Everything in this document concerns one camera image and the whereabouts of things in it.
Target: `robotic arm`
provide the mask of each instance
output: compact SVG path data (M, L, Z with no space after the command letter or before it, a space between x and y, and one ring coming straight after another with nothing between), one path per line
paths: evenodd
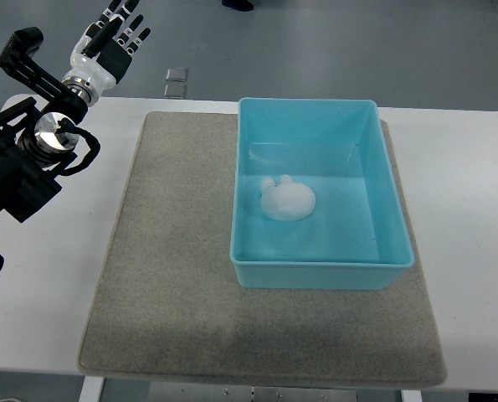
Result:
M30 97L0 112L0 212L5 209L20 223L62 189L57 176L86 169L100 152L96 138L77 126L103 91L121 81L150 33L145 28L136 36L143 19L139 15L115 38L139 0L120 3L114 0L85 30L70 57L72 70L62 81L32 60L44 40L38 28L14 32L0 55L0 67L8 75L48 101L41 111ZM90 150L69 167L77 158L74 149L80 137Z

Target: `gray carpet pad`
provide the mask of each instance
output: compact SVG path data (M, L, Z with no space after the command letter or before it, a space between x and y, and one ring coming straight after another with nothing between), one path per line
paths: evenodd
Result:
M413 268L383 291L244 289L228 256L236 137L234 115L147 116L80 370L260 386L442 383L444 360L395 163Z

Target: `toy ear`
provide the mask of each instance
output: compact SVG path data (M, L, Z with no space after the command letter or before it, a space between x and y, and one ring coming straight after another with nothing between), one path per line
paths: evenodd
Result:
M293 178L289 174L280 176L280 183L293 183Z
M263 193L267 188L274 186L276 186L276 183L272 178L262 178L262 181L259 183L259 191Z

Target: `white stuffed toy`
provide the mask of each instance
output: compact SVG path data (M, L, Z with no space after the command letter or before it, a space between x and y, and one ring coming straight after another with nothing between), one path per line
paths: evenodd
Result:
M271 219L291 222L307 217L316 206L316 195L310 187L293 181L291 176L280 176L280 184L272 178L263 178L261 206Z

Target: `light blue plastic bin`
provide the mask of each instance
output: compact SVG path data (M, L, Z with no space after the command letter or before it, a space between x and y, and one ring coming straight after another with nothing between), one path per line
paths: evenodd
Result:
M259 183L282 174L314 191L308 217L263 213ZM413 265L374 102L239 102L230 258L259 288L380 290Z

